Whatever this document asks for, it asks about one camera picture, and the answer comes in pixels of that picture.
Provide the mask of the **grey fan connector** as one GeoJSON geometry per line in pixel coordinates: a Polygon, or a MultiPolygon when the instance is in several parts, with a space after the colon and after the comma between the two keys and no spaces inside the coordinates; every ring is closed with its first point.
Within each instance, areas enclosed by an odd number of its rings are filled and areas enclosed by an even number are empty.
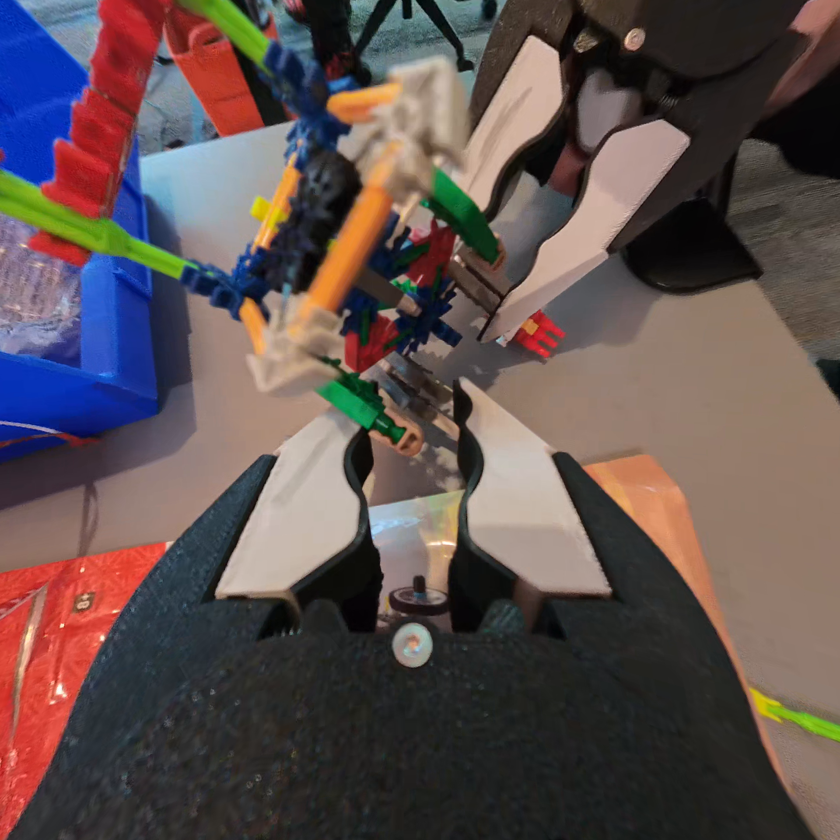
{"type": "Polygon", "coordinates": [[[261,352],[245,356],[261,395],[298,396],[342,376],[342,318],[297,292],[270,312],[261,352]]]}
{"type": "Polygon", "coordinates": [[[358,167],[363,187],[385,190],[395,203],[431,194],[438,167],[458,164],[467,148],[467,91],[455,63],[431,56],[389,68],[399,86],[395,100],[373,110],[373,128],[358,167]]]}

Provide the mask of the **black tripod stand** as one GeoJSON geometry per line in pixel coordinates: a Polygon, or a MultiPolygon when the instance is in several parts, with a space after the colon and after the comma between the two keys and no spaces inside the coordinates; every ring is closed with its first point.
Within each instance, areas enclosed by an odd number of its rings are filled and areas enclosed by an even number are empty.
{"type": "MultiPolygon", "coordinates": [[[[373,35],[382,30],[385,19],[389,16],[389,10],[398,4],[398,0],[379,0],[371,10],[371,16],[366,19],[366,26],[359,31],[359,38],[355,39],[355,56],[359,58],[369,47],[369,43],[373,39],[373,35]]],[[[458,71],[473,71],[475,60],[467,58],[465,52],[465,43],[458,39],[455,30],[450,26],[447,16],[442,12],[442,8],[435,0],[399,0],[403,4],[403,19],[407,22],[413,16],[413,4],[418,4],[425,10],[425,16],[435,23],[435,30],[447,39],[447,44],[455,51],[455,68],[458,71]]]]}

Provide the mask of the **clear plastic bag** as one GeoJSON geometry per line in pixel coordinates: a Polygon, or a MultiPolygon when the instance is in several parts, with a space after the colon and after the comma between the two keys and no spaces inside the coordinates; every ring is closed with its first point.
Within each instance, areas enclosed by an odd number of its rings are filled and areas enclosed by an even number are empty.
{"type": "Polygon", "coordinates": [[[0,215],[0,352],[77,367],[83,272],[33,251],[33,232],[0,215]]]}

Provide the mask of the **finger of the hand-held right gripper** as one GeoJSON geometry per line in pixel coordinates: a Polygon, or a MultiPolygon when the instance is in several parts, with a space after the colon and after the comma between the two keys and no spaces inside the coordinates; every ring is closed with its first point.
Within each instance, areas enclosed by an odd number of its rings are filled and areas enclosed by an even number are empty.
{"type": "Polygon", "coordinates": [[[458,187],[485,215],[499,212],[509,182],[557,128],[565,94],[557,47],[527,35],[473,128],[458,167],[458,187]]]}
{"type": "Polygon", "coordinates": [[[538,246],[534,267],[481,331],[495,340],[609,259],[609,246],[669,174],[691,138],[669,119],[613,130],[590,162],[571,218],[538,246]]]}

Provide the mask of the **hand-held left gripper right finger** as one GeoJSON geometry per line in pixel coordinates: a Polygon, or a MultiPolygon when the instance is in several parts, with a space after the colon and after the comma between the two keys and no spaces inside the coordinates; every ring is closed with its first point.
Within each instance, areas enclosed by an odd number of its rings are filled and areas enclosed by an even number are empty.
{"type": "Polygon", "coordinates": [[[554,448],[465,376],[453,415],[467,547],[541,595],[610,598],[554,448]]]}

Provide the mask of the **person's right hand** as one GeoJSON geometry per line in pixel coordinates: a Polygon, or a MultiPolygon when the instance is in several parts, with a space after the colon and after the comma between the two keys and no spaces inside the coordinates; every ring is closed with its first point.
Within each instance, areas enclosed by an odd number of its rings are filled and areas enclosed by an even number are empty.
{"type": "Polygon", "coordinates": [[[762,119],[786,110],[817,87],[840,63],[840,3],[809,0],[791,22],[791,30],[806,35],[806,51],[791,60],[786,74],[773,87],[762,119]]]}

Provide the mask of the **printed toy packaging bag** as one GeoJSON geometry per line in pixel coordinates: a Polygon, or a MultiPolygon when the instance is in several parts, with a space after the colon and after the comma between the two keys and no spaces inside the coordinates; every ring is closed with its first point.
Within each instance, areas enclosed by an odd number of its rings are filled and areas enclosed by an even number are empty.
{"type": "Polygon", "coordinates": [[[375,635],[371,530],[303,588],[210,599],[257,518],[253,460],[153,558],[3,584],[7,836],[810,836],[703,607],[565,452],[613,598],[550,598],[458,535],[453,635],[375,635]]]}

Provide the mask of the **black snowflake connector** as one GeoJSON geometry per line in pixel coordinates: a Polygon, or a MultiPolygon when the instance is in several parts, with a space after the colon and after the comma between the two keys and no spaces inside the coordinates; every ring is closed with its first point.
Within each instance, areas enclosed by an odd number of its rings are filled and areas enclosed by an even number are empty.
{"type": "Polygon", "coordinates": [[[355,162],[342,152],[319,148],[309,156],[298,191],[291,198],[287,218],[277,227],[270,246],[266,282],[271,291],[309,291],[359,187],[355,162]]]}

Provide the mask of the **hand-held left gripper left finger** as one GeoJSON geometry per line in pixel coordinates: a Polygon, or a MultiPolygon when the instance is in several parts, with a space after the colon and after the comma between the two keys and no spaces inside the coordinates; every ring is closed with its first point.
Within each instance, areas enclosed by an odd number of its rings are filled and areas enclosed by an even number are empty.
{"type": "Polygon", "coordinates": [[[371,468],[371,436],[345,414],[319,414],[287,436],[221,570],[215,599],[301,598],[371,530],[363,494],[371,468]]]}

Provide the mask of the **blue storage bin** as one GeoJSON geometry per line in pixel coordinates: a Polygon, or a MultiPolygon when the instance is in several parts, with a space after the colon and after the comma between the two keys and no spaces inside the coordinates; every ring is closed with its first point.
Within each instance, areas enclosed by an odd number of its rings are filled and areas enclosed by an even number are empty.
{"type": "MultiPolygon", "coordinates": [[[[53,140],[69,132],[69,107],[89,71],[22,3],[0,3],[0,98],[5,167],[33,184],[53,175],[53,140]]],[[[3,422],[94,436],[157,414],[149,327],[153,272],[94,255],[81,272],[81,352],[74,366],[3,354],[3,422]]]]}

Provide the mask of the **lime green rod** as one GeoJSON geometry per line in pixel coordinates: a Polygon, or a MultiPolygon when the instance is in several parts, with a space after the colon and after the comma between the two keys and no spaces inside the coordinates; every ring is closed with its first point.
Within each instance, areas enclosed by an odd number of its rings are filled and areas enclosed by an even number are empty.
{"type": "Polygon", "coordinates": [[[799,710],[789,710],[785,706],[781,700],[761,694],[757,687],[749,687],[749,696],[754,700],[754,710],[766,718],[766,719],[773,719],[773,722],[791,722],[819,739],[826,739],[826,742],[840,742],[840,726],[831,722],[831,719],[823,719],[823,718],[817,718],[810,712],[799,712],[799,710]]]}

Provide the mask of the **colourful construction toy model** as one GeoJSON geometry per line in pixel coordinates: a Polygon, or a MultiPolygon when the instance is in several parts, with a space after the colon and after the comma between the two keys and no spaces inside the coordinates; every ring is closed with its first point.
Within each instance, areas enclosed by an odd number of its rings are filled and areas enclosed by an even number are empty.
{"type": "MultiPolygon", "coordinates": [[[[95,254],[121,255],[179,280],[239,319],[253,352],[261,352],[258,331],[270,312],[297,296],[287,288],[270,288],[270,246],[287,218],[291,198],[298,191],[313,155],[337,148],[358,167],[373,119],[345,126],[329,112],[329,98],[342,91],[359,91],[359,86],[355,76],[329,79],[318,63],[266,38],[235,3],[101,3],[98,19],[91,76],[71,103],[69,138],[53,144],[53,179],[34,187],[3,171],[3,212],[34,227],[29,247],[45,255],[74,267],[86,267],[95,254]],[[113,220],[170,4],[215,23],[253,60],[270,94],[297,116],[287,130],[277,191],[270,203],[253,203],[250,212],[261,227],[230,274],[141,242],[113,220]]],[[[337,312],[345,336],[342,376],[318,390],[337,410],[403,456],[417,456],[425,448],[425,431],[389,408],[379,387],[363,374],[389,354],[411,360],[411,352],[429,336],[455,347],[462,336],[445,322],[455,296],[455,270],[467,270],[469,255],[475,267],[499,270],[505,264],[505,246],[491,232],[489,215],[447,167],[455,164],[442,162],[438,167],[431,194],[407,194],[406,203],[391,203],[379,246],[337,312]]]]}

